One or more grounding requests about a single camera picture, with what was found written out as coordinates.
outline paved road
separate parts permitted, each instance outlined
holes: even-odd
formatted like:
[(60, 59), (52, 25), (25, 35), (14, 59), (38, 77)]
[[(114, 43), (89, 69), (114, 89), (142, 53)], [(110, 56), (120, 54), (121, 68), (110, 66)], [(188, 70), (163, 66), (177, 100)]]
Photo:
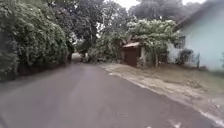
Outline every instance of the paved road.
[(97, 66), (74, 65), (24, 84), (0, 97), (2, 128), (214, 128), (191, 108)]

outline tree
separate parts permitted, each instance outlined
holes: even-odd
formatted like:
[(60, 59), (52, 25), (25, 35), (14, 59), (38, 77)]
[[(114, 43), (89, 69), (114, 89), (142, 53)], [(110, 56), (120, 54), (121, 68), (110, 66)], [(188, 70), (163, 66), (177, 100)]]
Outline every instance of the tree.
[(127, 31), (127, 23), (131, 21), (132, 17), (125, 8), (114, 1), (107, 1), (103, 4), (102, 12), (104, 34)]
[(178, 21), (182, 16), (181, 0), (141, 0), (140, 2), (130, 9), (137, 18)]
[(0, 7), (0, 17), (4, 19), (0, 21), (0, 30), (9, 37), (3, 41), (3, 46), (7, 46), (5, 53), (18, 57), (18, 61), (10, 60), (17, 65), (9, 65), (11, 71), (27, 74), (67, 62), (65, 33), (40, 8), (14, 0), (0, 2)]
[(192, 15), (194, 12), (196, 12), (200, 7), (201, 7), (200, 3), (189, 2), (183, 7), (183, 15), (185, 15), (185, 17), (188, 17)]
[(103, 0), (48, 0), (48, 6), (66, 10), (72, 19), (72, 31), (83, 39), (81, 52), (88, 51), (97, 39), (97, 23), (102, 23)]
[(158, 66), (159, 62), (167, 61), (167, 43), (172, 43), (178, 38), (173, 32), (174, 21), (160, 20), (139, 20), (136, 23), (129, 23), (128, 33), (133, 41), (142, 43), (147, 51), (148, 62)]

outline shrub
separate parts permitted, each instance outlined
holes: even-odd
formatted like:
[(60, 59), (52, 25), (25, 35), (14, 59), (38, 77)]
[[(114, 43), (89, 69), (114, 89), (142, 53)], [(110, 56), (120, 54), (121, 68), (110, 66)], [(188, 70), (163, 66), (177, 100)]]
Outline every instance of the shrub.
[(184, 65), (193, 54), (193, 51), (190, 49), (183, 49), (179, 52), (178, 58), (176, 59), (176, 64)]
[(6, 51), (16, 53), (19, 74), (38, 72), (66, 63), (68, 47), (65, 33), (49, 21), (39, 8), (13, 0), (3, 1), (0, 2), (0, 18), (3, 19), (0, 21), (1, 29), (15, 40), (8, 48), (15, 50)]

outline roadside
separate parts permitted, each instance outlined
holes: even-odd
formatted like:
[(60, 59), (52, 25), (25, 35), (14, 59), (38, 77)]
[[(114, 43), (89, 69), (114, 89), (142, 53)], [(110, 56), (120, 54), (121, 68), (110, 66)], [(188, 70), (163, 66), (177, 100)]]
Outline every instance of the roadside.
[(211, 74), (178, 68), (136, 69), (121, 64), (102, 68), (143, 88), (191, 106), (224, 127), (224, 79)]

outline shed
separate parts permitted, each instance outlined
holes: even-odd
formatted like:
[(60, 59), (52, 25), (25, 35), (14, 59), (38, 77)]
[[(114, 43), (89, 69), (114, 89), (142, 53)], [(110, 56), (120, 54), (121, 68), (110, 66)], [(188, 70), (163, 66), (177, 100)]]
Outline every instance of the shed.
[(138, 59), (141, 57), (140, 42), (131, 42), (123, 46), (123, 62), (136, 67)]

